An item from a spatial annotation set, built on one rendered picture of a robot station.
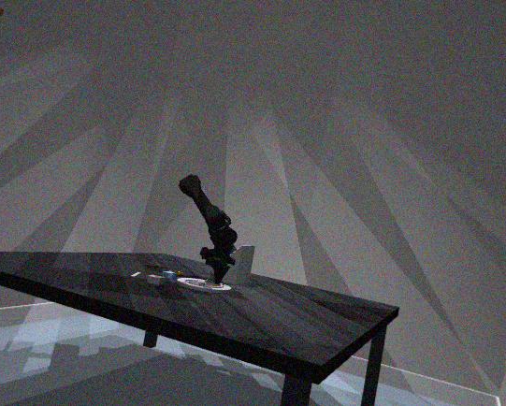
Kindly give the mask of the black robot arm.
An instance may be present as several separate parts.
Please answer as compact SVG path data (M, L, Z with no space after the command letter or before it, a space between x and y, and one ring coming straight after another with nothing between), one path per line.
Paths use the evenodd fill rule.
M217 206L210 203L209 199L201 190L200 184L201 181L197 175L190 174L180 181L179 187L184 194L193 199L206 220L205 222L209 227L209 234L212 243L215 244L219 241L228 245L232 244L233 249L230 251L230 254L232 254L236 250L234 243L238 238L237 232L229 227L232 223L228 215L223 210L220 211ZM216 257L216 247L214 247L214 249L203 247L200 251L200 255L202 259L207 259L211 256Z

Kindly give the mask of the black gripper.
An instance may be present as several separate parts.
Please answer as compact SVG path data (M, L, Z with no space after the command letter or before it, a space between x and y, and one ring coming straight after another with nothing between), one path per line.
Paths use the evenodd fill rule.
M228 245L217 241L214 247L216 247L216 257L208 257L205 264L213 268L215 283L218 284L230 269L227 264L235 265L236 260L234 257L230 257L230 251L233 249L232 244Z

